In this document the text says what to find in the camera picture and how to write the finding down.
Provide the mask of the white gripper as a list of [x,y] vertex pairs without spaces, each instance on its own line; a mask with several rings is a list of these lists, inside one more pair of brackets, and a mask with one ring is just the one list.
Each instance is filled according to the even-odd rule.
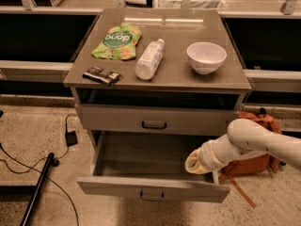
[[185,161],[185,169],[193,174],[211,173],[226,166],[215,154],[214,145],[211,141],[203,143],[198,152],[191,152]]

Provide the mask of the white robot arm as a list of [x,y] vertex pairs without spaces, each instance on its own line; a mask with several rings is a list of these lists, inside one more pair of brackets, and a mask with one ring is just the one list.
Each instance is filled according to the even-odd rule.
[[296,170],[301,169],[301,139],[271,132],[248,119],[232,121],[227,133],[204,142],[185,161],[189,173],[221,170],[229,162],[269,153]]

